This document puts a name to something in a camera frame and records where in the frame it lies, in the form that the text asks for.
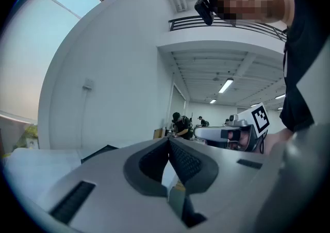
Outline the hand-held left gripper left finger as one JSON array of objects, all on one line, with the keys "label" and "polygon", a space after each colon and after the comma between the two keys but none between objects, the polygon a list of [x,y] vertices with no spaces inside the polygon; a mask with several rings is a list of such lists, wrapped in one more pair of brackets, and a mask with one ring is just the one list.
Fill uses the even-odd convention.
[{"label": "hand-held left gripper left finger", "polygon": [[181,232],[185,224],[166,197],[142,195],[124,177],[128,157],[154,145],[149,140],[101,153],[53,184],[38,200],[47,213],[81,181],[94,188],[68,226],[80,232]]}]

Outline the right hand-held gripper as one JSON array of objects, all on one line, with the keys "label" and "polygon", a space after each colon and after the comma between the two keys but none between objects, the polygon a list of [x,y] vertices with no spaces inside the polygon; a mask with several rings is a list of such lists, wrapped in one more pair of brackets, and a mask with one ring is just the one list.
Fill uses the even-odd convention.
[{"label": "right hand-held gripper", "polygon": [[269,126],[266,109],[263,103],[259,103],[231,115],[226,127],[196,127],[193,134],[209,146],[263,153]]}]

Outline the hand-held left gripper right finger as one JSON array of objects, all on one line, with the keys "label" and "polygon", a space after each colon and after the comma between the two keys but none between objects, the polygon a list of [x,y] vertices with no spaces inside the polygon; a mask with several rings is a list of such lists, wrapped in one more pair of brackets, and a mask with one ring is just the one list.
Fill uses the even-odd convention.
[{"label": "hand-held left gripper right finger", "polygon": [[263,156],[170,138],[168,149],[186,188],[186,217],[174,232],[280,231],[272,192],[281,145]]}]

